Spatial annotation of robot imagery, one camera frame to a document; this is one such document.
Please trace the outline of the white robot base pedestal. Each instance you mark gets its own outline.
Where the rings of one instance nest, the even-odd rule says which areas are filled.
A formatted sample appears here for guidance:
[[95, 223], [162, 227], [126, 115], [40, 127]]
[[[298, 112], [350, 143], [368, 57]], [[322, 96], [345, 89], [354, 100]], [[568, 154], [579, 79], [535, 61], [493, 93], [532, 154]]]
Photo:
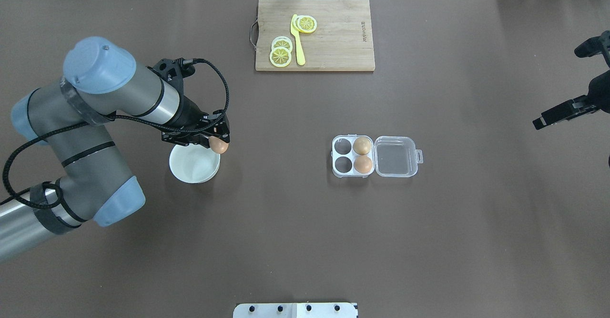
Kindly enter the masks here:
[[357, 303], [242, 303], [233, 311], [233, 318], [357, 318]]

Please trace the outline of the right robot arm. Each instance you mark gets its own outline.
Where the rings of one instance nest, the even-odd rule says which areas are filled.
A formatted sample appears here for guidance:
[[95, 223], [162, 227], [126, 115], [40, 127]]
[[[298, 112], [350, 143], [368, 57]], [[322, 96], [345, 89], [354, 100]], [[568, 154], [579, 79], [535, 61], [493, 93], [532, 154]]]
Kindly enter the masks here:
[[588, 94], [564, 101], [545, 110], [539, 118], [532, 121], [532, 124], [536, 130], [540, 130], [549, 125], [574, 120], [598, 111], [610, 113], [610, 71], [606, 71], [590, 81]]

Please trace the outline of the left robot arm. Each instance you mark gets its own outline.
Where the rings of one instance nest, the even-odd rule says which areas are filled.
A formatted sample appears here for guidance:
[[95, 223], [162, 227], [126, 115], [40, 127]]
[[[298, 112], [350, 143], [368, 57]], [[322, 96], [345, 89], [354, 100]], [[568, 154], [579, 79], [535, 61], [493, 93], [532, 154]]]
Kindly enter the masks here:
[[[230, 142], [229, 103], [205, 113], [184, 94], [184, 79], [197, 64], [211, 66], [229, 90], [209, 60], [161, 59], [146, 66], [113, 42], [90, 36], [68, 52], [61, 78], [13, 106], [12, 125], [26, 142], [9, 155], [1, 172], [9, 194], [1, 203], [2, 262], [89, 220], [109, 226], [144, 206], [144, 192], [108, 123], [133, 121], [159, 130], [164, 142], [223, 152]], [[66, 174], [18, 191], [10, 183], [11, 166], [39, 144], [51, 147]]]

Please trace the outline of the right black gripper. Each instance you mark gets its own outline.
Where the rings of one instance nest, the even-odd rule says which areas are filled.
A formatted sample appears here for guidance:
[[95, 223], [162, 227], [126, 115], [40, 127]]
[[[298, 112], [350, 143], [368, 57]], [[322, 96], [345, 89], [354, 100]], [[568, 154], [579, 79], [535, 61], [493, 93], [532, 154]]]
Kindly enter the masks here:
[[541, 116], [532, 121], [536, 130], [543, 129], [549, 125], [559, 123], [563, 118], [577, 118], [584, 114], [595, 113], [599, 111], [599, 107], [594, 103], [591, 103], [588, 96], [580, 96], [574, 99], [564, 101], [557, 106], [557, 113], [542, 113]]

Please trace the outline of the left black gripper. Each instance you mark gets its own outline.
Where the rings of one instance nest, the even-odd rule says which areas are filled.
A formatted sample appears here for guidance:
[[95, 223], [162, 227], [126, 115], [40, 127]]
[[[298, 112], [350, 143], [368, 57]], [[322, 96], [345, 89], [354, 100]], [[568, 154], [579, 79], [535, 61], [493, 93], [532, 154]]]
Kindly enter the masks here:
[[163, 142], [179, 146], [194, 144], [209, 148], [209, 137], [218, 137], [227, 144], [230, 142], [229, 122], [225, 113], [204, 114], [194, 127], [161, 133]]

